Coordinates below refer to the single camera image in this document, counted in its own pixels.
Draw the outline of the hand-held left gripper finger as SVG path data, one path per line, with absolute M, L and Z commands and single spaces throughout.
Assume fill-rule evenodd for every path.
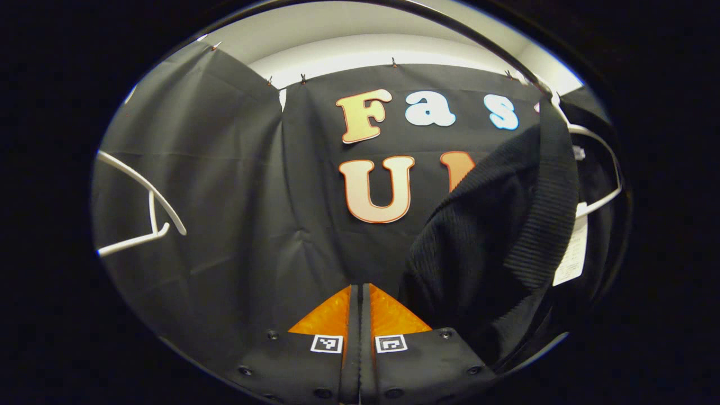
M 430 328 L 371 283 L 362 285 L 361 315 L 363 404 L 458 404 L 497 380 L 458 331 Z
M 224 376 L 270 404 L 357 403 L 361 297 L 349 285 L 290 328 L 255 333 Z

